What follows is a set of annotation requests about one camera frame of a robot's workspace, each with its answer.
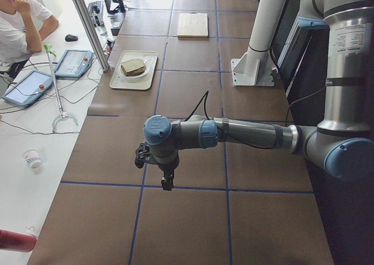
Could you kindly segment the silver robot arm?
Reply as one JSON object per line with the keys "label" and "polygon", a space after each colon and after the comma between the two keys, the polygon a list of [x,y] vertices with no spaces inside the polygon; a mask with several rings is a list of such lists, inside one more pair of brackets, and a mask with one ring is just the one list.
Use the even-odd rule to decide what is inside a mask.
{"label": "silver robot arm", "polygon": [[317,103],[324,115],[317,125],[281,126],[196,113],[171,121],[155,115],[144,122],[135,165],[157,165],[162,188],[172,190],[180,150],[231,142],[287,149],[340,180],[371,175],[373,141],[364,107],[373,63],[373,0],[300,0],[298,24],[329,32],[324,100]]}

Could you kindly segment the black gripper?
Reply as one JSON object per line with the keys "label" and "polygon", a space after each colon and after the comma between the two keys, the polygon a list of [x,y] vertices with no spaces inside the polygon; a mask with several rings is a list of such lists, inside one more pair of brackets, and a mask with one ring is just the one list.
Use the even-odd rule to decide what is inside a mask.
{"label": "black gripper", "polygon": [[158,164],[158,167],[164,172],[164,177],[161,179],[161,185],[163,190],[171,191],[174,188],[174,173],[178,165],[179,159],[174,159],[170,163]]}

